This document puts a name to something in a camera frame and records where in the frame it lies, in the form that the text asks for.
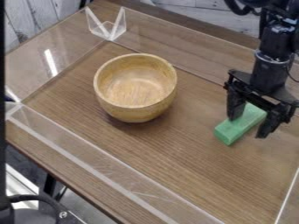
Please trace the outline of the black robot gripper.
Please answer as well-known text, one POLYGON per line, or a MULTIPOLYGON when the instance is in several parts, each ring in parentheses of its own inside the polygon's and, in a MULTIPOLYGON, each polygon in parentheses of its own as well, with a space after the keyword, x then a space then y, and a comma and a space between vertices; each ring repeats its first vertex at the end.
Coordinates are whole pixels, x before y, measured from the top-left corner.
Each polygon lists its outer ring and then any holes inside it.
POLYGON ((299 99, 286 87, 294 57, 292 52, 279 57, 256 51, 252 73, 236 69, 228 71, 224 83, 228 119, 235 121, 243 115, 247 102, 266 111, 256 138, 267 138, 282 123, 291 121, 299 108, 299 99))

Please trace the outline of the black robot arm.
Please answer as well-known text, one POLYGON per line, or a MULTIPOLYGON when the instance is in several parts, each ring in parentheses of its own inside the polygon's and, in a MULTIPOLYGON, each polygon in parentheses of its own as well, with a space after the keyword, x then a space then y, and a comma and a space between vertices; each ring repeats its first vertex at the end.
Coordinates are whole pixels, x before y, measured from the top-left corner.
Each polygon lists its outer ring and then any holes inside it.
POLYGON ((243 116, 246 104, 266 111, 256 137, 266 138, 282 123, 290 123, 299 109, 299 99, 287 89, 290 70, 299 55, 299 0, 224 0, 231 11, 246 16, 260 9, 259 48, 251 73, 231 69, 227 89, 227 116, 243 116))

